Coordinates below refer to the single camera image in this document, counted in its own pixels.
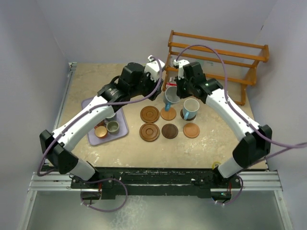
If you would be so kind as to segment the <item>large blue mug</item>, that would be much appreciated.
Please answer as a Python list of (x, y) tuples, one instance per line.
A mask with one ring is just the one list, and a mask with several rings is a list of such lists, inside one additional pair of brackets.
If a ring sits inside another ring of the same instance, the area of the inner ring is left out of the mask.
[(169, 111), (171, 105), (177, 104), (180, 101), (180, 97), (177, 96), (177, 86), (170, 86), (165, 90), (164, 103), (165, 111)]

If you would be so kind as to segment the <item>light blue mug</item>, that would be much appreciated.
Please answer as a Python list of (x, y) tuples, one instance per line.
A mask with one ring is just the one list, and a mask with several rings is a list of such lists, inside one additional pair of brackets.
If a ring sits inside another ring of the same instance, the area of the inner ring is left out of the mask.
[(197, 112), (200, 108), (200, 104), (196, 99), (186, 99), (183, 103), (183, 119), (184, 120), (192, 120), (196, 117)]

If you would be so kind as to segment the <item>dark wood coaster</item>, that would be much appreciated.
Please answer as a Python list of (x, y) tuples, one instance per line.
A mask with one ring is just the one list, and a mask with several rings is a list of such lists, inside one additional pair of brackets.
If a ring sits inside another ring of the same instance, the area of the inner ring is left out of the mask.
[[(182, 119), (184, 119), (183, 110), (180, 111), (180, 116), (181, 116)], [(193, 117), (190, 118), (190, 119), (185, 119), (185, 120), (186, 120), (186, 121), (192, 121), (192, 120), (194, 120), (194, 119), (196, 118), (196, 116), (197, 116), (197, 115), (193, 116)]]

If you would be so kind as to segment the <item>large brown ringed coaster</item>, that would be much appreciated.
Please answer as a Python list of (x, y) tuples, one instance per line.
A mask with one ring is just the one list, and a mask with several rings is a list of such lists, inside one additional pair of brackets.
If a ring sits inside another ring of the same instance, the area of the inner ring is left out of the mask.
[(146, 106), (140, 112), (141, 120), (145, 123), (154, 123), (159, 119), (160, 113), (154, 106)]

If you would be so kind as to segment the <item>light orange wood coaster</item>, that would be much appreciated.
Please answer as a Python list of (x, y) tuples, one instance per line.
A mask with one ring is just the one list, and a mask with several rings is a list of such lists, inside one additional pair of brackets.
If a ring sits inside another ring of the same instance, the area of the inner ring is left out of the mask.
[(183, 133), (188, 138), (196, 138), (200, 134), (200, 128), (195, 123), (187, 123), (183, 127)]

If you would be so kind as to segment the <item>teal blue cup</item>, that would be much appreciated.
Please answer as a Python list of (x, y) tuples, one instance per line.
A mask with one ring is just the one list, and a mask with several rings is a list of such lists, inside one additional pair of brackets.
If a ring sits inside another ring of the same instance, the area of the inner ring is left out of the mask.
[(116, 121), (117, 119), (117, 114), (114, 113), (113, 115), (109, 116), (109, 117), (106, 117), (106, 120), (107, 121)]

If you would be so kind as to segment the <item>large brown grooved coaster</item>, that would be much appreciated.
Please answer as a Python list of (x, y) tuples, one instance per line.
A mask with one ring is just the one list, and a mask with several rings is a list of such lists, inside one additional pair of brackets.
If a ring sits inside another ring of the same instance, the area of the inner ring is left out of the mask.
[(160, 129), (154, 123), (145, 123), (140, 127), (139, 134), (144, 141), (152, 142), (159, 138)]

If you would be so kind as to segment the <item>dark walnut coaster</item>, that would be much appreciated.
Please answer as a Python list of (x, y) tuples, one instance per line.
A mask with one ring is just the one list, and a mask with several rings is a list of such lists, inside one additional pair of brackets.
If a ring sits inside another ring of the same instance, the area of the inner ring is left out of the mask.
[(174, 124), (165, 124), (162, 127), (162, 135), (167, 139), (173, 139), (178, 135), (178, 128)]

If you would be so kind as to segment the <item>olive green cup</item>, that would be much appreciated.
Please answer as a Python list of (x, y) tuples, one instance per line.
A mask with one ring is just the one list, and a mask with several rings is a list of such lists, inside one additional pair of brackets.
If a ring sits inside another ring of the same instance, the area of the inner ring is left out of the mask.
[(117, 134), (119, 132), (119, 123), (117, 121), (109, 121), (106, 124), (106, 129), (110, 134)]

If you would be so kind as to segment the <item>red handled white cup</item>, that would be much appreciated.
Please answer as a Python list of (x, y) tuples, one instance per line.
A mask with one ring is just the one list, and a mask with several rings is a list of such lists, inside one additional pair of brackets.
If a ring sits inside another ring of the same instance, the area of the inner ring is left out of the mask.
[(105, 126), (105, 121), (104, 121), (104, 120), (101, 121), (101, 122), (99, 122), (99, 123), (94, 127), (94, 129), (96, 129), (96, 128), (100, 127), (100, 126)]

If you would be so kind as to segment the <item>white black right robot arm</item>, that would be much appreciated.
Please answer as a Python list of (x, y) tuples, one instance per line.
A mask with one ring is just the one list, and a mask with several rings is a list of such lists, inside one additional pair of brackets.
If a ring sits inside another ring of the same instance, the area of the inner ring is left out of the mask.
[(245, 114), (219, 81), (207, 80), (200, 63), (175, 60), (173, 65), (178, 69), (175, 78), (177, 95), (182, 99), (194, 96), (212, 108), (232, 129), (239, 142), (232, 157), (219, 165), (213, 176), (217, 187), (225, 187), (230, 183), (231, 176), (270, 153), (272, 129), (268, 125), (261, 126)]

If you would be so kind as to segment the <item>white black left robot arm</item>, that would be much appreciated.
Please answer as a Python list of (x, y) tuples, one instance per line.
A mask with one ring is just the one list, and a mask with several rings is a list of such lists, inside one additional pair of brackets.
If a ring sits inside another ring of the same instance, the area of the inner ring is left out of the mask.
[(88, 188), (97, 186), (97, 170), (90, 163), (75, 156), (72, 150), (101, 121), (111, 117), (124, 105), (133, 104), (133, 97), (141, 95), (144, 100), (155, 100), (161, 93), (164, 70), (164, 62), (152, 56), (145, 66), (131, 62), (123, 68), (119, 76), (103, 86), (90, 103), (69, 122), (52, 132), (44, 130), (39, 135), (43, 159), (37, 175), (43, 176), (42, 165), (45, 159), (48, 159), (54, 170), (60, 174), (72, 174), (81, 179)]

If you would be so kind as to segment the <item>orange brown cup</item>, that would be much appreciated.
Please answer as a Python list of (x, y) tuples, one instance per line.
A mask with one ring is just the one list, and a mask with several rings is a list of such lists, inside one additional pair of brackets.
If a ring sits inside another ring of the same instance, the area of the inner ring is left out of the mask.
[(108, 131), (107, 131), (107, 128), (105, 126), (97, 126), (94, 129), (94, 134), (98, 138), (106, 138)]

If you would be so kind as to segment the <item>red white box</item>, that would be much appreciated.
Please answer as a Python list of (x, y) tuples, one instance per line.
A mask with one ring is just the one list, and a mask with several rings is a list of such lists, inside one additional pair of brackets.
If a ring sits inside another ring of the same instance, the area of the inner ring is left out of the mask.
[(167, 82), (166, 85), (165, 85), (165, 89), (168, 89), (172, 86), (176, 86), (177, 84), (176, 83), (172, 83), (172, 82)]

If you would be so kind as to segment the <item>wooden shelf rack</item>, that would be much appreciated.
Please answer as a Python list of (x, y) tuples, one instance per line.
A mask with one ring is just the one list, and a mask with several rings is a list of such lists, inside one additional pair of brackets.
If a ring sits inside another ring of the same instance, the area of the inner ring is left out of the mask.
[[(231, 51), (229, 49), (216, 49), (215, 51), (219, 54), (220, 58), (210, 57), (209, 54), (213, 53), (210, 49), (202, 47), (200, 45), (193, 46), (188, 50), (194, 50), (197, 52), (202, 52), (201, 55), (195, 55), (186, 53), (185, 48), (191, 45), (192, 39), (214, 42), (232, 46), (240, 46), (245, 48), (253, 48), (259, 50), (258, 55), (245, 54), (240, 52)], [(169, 40), (168, 40), (168, 56), (166, 60), (166, 74), (165, 82), (163, 84), (163, 90), (166, 90), (166, 87), (171, 84), (171, 72), (178, 72), (178, 69), (172, 66), (173, 60), (177, 57), (190, 58), (193, 60), (209, 61), (212, 63), (224, 63), (226, 66), (234, 66), (240, 68), (248, 69), (243, 79), (239, 77), (227, 77), (227, 81), (231, 83), (237, 83), (240, 85), (240, 101), (236, 101), (238, 105), (245, 105), (247, 99), (247, 87), (253, 86), (257, 82), (257, 67), (259, 63), (266, 63), (270, 58), (269, 46), (268, 45), (256, 45), (251, 43), (244, 43), (238, 41), (232, 41), (227, 39), (213, 38), (202, 35), (187, 34), (171, 31)]]

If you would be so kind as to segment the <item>lavender plastic tray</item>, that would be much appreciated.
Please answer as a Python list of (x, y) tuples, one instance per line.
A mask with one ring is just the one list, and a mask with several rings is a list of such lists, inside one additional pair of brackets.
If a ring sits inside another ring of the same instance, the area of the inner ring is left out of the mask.
[(119, 139), (124, 137), (128, 134), (129, 128), (128, 124), (123, 112), (123, 109), (120, 108), (117, 112), (116, 121), (119, 123), (119, 132), (117, 134), (107, 134), (105, 138), (98, 138), (94, 133), (94, 128), (90, 130), (87, 134), (87, 139), (90, 145), (97, 146), (106, 142), (113, 141), (115, 139)]

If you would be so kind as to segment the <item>yellow tape roll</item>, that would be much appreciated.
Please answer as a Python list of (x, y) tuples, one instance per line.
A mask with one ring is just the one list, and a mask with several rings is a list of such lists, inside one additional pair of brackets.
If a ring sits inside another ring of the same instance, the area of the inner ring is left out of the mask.
[(219, 161), (215, 161), (213, 164), (212, 164), (212, 169), (217, 169), (219, 166), (221, 165), (221, 163)]

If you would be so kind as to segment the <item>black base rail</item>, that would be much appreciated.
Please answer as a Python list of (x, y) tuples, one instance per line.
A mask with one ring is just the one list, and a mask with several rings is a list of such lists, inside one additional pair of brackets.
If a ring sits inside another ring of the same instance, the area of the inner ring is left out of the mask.
[(210, 198), (223, 192), (229, 198), (230, 189), (239, 189), (241, 182), (237, 175), (221, 179), (213, 169), (97, 167), (89, 182), (73, 176), (71, 187), (101, 189), (102, 199), (124, 195)]

